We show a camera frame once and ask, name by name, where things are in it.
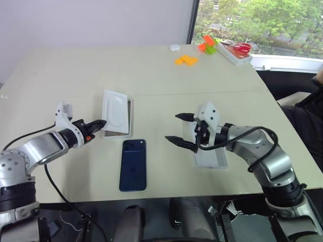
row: table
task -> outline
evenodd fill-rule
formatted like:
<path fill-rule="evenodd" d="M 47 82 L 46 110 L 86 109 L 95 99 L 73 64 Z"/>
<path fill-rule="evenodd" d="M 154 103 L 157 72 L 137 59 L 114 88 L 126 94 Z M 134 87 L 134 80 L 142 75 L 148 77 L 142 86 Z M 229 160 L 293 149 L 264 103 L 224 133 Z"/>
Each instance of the table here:
<path fill-rule="evenodd" d="M 198 57 L 198 63 L 175 65 L 184 54 Z M 72 202 L 260 193 L 246 162 L 235 154 L 227 153 L 225 170 L 196 168 L 192 152 L 164 138 L 183 136 L 182 122 L 174 115 L 195 112 L 208 100 L 219 110 L 220 124 L 274 130 L 300 182 L 308 188 L 322 187 L 321 171 L 253 67 L 236 67 L 219 53 L 199 53 L 195 45 L 183 45 L 179 52 L 170 52 L 169 46 L 36 49 L 0 89 L 7 97 L 0 99 L 0 146 L 53 124 L 59 101 L 73 105 L 73 120 L 101 118 L 104 89 L 133 98 L 132 138 L 147 143 L 147 188 L 119 191 L 123 139 L 98 134 L 88 145 L 48 165 Z M 61 202 L 42 166 L 33 175 L 39 202 Z"/>

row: green foliage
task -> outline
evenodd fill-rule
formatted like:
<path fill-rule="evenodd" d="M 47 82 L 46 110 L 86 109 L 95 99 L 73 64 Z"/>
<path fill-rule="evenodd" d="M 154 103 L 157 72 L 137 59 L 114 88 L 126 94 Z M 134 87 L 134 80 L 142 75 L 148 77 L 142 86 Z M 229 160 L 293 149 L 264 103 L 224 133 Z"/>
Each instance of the green foliage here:
<path fill-rule="evenodd" d="M 323 58 L 323 0 L 219 0 L 218 7 L 211 0 L 200 2 L 194 43 L 207 34 L 249 41 L 257 45 L 255 53 L 279 54 L 279 47 Z"/>

